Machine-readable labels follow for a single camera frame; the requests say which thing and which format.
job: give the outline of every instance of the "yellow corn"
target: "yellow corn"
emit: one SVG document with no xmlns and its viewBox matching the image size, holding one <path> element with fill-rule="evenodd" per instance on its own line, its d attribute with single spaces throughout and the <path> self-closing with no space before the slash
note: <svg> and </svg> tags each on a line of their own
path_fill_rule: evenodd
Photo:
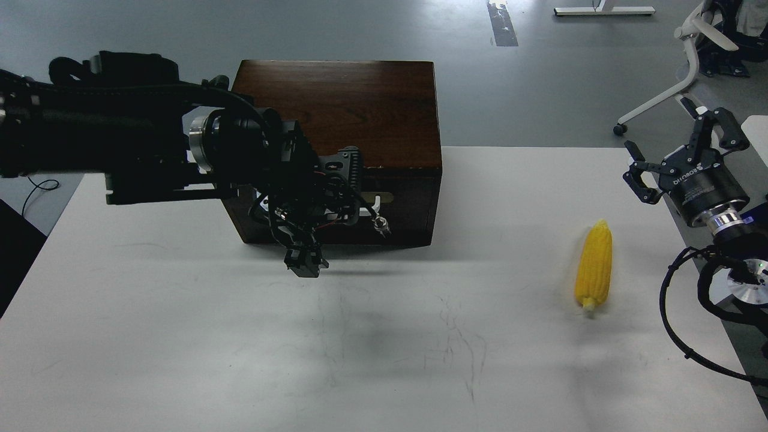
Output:
<svg viewBox="0 0 768 432">
<path fill-rule="evenodd" d="M 611 229 L 601 219 L 587 234 L 576 276 L 574 295 L 586 312 L 592 312 L 608 299 L 612 254 Z"/>
</svg>

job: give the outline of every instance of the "black cable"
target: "black cable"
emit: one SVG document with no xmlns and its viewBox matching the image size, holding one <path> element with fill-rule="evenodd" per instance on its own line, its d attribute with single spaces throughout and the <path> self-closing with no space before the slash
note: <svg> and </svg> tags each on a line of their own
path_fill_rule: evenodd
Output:
<svg viewBox="0 0 768 432">
<path fill-rule="evenodd" d="M 740 374 L 736 371 L 732 371 L 731 369 L 727 369 L 723 366 L 720 366 L 719 364 L 697 353 L 693 348 L 686 345 L 685 342 L 683 342 L 683 340 L 680 339 L 679 336 L 677 336 L 674 330 L 672 330 L 672 326 L 669 323 L 669 319 L 667 318 L 667 289 L 670 286 L 670 282 L 672 281 L 672 277 L 674 276 L 675 271 L 677 271 L 677 269 L 679 269 L 681 265 L 689 261 L 691 258 L 695 258 L 695 257 L 704 258 L 707 255 L 710 255 L 710 256 L 713 255 L 714 252 L 715 252 L 715 249 L 712 246 L 704 249 L 686 248 L 686 249 L 683 249 L 682 252 L 680 252 L 677 258 L 675 258 L 675 260 L 669 266 L 669 270 L 667 271 L 667 275 L 664 276 L 664 281 L 661 284 L 661 290 L 659 293 L 659 310 L 661 312 L 661 321 L 664 324 L 664 329 L 667 331 L 667 334 L 669 335 L 670 339 L 674 342 L 674 344 L 677 345 L 677 347 L 680 348 L 681 351 L 683 351 L 683 354 L 685 354 L 686 359 L 690 358 L 693 361 L 697 362 L 698 364 L 706 367 L 707 369 L 710 369 L 711 371 L 715 371 L 719 374 L 727 375 L 728 377 L 744 380 L 752 385 L 768 386 L 768 379 L 766 378 Z"/>
<path fill-rule="evenodd" d="M 342 177 L 339 174 L 328 174 L 328 177 L 338 178 L 339 180 L 341 180 L 344 186 L 346 186 L 346 188 L 349 189 L 350 192 L 352 192 L 352 195 L 355 197 L 355 199 L 357 199 L 357 201 L 359 201 L 360 204 L 363 207 L 365 207 L 366 210 L 368 210 L 368 212 L 371 214 L 371 219 L 376 219 L 379 216 L 376 210 L 373 210 L 373 206 L 368 201 L 366 201 L 366 199 L 363 198 L 361 194 L 357 193 L 357 191 L 352 186 L 349 185 L 349 182 L 344 177 Z"/>
<path fill-rule="evenodd" d="M 29 192 L 29 195 L 27 195 L 27 199 L 24 200 L 24 204 L 22 205 L 22 218 L 24 217 L 24 213 L 27 210 L 27 203 L 29 202 L 29 198 L 31 198 L 32 194 L 34 194 L 35 191 L 37 191 L 38 189 L 43 190 L 43 191 L 53 191 L 54 189 L 58 189 L 61 186 L 61 183 L 59 183 L 58 180 L 56 180 L 54 178 L 49 178 L 47 180 L 43 180 L 40 183 L 35 183 L 30 177 L 27 177 L 27 180 L 29 180 L 30 183 L 34 184 L 35 188 L 32 189 Z M 51 187 L 43 186 L 43 184 L 46 184 L 49 181 L 53 181 L 55 183 L 55 185 L 53 185 Z"/>
</svg>

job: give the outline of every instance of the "dark wooden box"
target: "dark wooden box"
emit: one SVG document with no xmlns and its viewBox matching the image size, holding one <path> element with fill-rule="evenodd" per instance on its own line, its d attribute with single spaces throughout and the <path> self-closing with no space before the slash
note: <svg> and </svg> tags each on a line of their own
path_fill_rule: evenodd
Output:
<svg viewBox="0 0 768 432">
<path fill-rule="evenodd" d="M 324 244 L 426 245 L 435 226 L 442 158 L 434 66 L 427 61 L 254 61 L 240 64 L 233 90 L 283 120 L 299 121 L 318 155 L 355 145 L 364 160 L 363 196 L 384 193 L 383 238 L 370 218 L 318 230 Z M 223 200 L 246 243 L 274 242 L 247 216 L 252 192 Z"/>
</svg>

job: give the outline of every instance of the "gray floor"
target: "gray floor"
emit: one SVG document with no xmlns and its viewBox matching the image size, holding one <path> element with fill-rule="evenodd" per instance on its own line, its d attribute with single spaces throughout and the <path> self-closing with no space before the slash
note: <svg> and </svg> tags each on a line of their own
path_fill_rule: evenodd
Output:
<svg viewBox="0 0 768 432">
<path fill-rule="evenodd" d="M 677 81 L 685 57 L 672 33 L 699 2 L 627 0 L 657 13 L 585 18 L 554 17 L 552 9 L 588 0 L 510 1 L 519 46 L 497 47 L 485 0 L 6 0 L 0 68 L 48 81 L 57 56 L 157 52 L 179 64 L 183 80 L 197 82 L 232 78 L 246 58 L 428 60 L 443 145 L 620 147 L 624 139 L 611 133 L 616 119 Z M 750 93 L 743 98 L 764 104 L 764 91 Z M 691 125 L 667 101 L 632 120 L 626 138 L 655 160 L 687 142 Z M 43 232 L 78 181 L 66 177 L 64 188 L 31 205 L 28 216 Z M 29 190 L 26 180 L 0 180 L 0 198 L 15 208 Z"/>
</svg>

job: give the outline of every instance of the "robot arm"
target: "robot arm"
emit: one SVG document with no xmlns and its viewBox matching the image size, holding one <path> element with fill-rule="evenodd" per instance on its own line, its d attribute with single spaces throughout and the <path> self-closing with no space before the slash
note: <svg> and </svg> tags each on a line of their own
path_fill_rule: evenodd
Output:
<svg viewBox="0 0 768 432">
<path fill-rule="evenodd" d="M 741 218 L 741 211 L 749 196 L 725 166 L 724 157 L 732 151 L 750 146 L 733 114 L 725 108 L 716 108 L 694 116 L 694 131 L 687 145 L 667 155 L 659 164 L 647 162 L 632 141 L 624 146 L 633 161 L 624 180 L 644 203 L 656 204 L 668 195 L 674 207 L 689 227 L 708 227 L 712 245 L 704 249 L 687 248 L 670 265 L 660 292 L 661 318 L 672 341 L 686 354 L 703 366 L 755 385 L 768 386 L 768 379 L 729 371 L 698 354 L 687 346 L 672 330 L 667 319 L 667 289 L 674 272 L 692 258 L 705 260 L 697 284 L 699 303 L 711 314 L 725 321 L 752 325 L 768 337 L 768 237 Z M 715 125 L 723 130 L 718 143 L 726 152 L 712 148 Z M 641 175 L 658 175 L 658 188 L 649 188 Z M 727 284 L 733 294 L 733 305 L 741 313 L 726 311 L 710 299 L 710 285 L 714 274 L 721 268 L 729 269 Z M 763 352 L 768 353 L 768 343 Z"/>
<path fill-rule="evenodd" d="M 315 229 L 355 224 L 360 205 L 370 207 L 357 148 L 318 156 L 297 121 L 228 91 L 227 77 L 186 83 L 166 58 L 115 52 L 56 58 L 49 72 L 52 85 L 0 70 L 2 177 L 103 172 L 109 204 L 232 198 L 250 185 L 251 216 L 270 225 L 300 277 L 327 268 Z M 182 116 L 201 106 L 220 109 L 195 119 L 187 136 Z"/>
</svg>

